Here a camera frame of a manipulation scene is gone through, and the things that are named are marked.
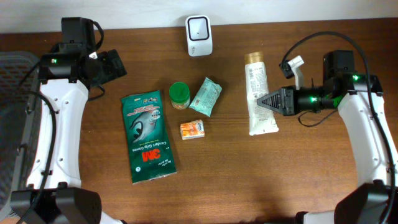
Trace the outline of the green 3M gloves packet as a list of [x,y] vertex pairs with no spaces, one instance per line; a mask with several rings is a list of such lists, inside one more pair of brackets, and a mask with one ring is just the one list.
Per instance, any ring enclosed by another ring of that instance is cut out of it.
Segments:
[[177,172],[160,91],[121,99],[133,184]]

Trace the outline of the grey plastic mesh basket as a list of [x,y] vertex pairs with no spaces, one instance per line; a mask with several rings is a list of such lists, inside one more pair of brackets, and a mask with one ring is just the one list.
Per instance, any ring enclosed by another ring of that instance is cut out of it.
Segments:
[[26,188],[36,152],[37,136],[30,135],[37,130],[35,99],[24,92],[37,89],[37,74],[19,83],[38,61],[30,52],[1,52],[1,220],[16,216],[11,193]]

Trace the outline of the white bamboo print tube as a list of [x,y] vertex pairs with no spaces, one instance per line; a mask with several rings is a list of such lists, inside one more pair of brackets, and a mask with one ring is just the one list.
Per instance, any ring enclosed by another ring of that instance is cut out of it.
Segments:
[[273,111],[257,105],[257,99],[269,93],[264,54],[253,52],[244,56],[246,99],[249,113],[249,135],[278,132]]

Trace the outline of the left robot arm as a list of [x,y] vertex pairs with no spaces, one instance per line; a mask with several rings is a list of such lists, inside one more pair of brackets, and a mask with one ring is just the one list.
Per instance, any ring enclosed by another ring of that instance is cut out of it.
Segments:
[[90,89],[126,74],[117,51],[101,52],[101,26],[64,17],[62,41],[34,65],[41,101],[37,150],[24,190],[11,193],[20,223],[114,223],[99,194],[82,189],[79,170],[81,121]]

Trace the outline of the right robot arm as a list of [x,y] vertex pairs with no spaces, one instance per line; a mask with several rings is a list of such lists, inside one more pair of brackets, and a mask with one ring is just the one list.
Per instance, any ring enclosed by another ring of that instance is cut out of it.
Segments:
[[295,223],[380,223],[386,212],[397,223],[397,184],[391,182],[390,162],[397,151],[384,114],[383,90],[375,75],[354,68],[351,50],[323,57],[323,85],[305,88],[300,80],[257,100],[284,116],[337,110],[348,131],[358,175],[358,188],[327,212],[298,212]]

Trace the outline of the orange small box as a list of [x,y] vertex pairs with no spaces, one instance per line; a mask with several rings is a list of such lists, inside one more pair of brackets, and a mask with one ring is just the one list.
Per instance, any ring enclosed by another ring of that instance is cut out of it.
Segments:
[[183,140],[202,138],[205,136],[203,121],[201,119],[180,125],[180,134]]

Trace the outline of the green lid jar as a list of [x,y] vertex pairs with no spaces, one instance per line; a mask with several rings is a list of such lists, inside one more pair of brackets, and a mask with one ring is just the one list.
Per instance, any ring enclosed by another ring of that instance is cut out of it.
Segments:
[[190,89],[186,83],[176,82],[169,88],[171,104],[175,109],[184,110],[190,104]]

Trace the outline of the mint green tissue pack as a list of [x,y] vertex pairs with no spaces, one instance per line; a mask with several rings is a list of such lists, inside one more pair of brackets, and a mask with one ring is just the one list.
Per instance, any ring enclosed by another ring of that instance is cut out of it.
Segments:
[[222,87],[219,84],[206,77],[189,108],[210,117],[221,91]]

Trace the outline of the white barcode scanner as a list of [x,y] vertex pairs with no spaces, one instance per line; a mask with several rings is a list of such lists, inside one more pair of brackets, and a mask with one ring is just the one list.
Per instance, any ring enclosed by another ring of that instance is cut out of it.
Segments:
[[187,17],[185,29],[189,56],[200,57],[212,54],[213,38],[208,16],[195,15]]

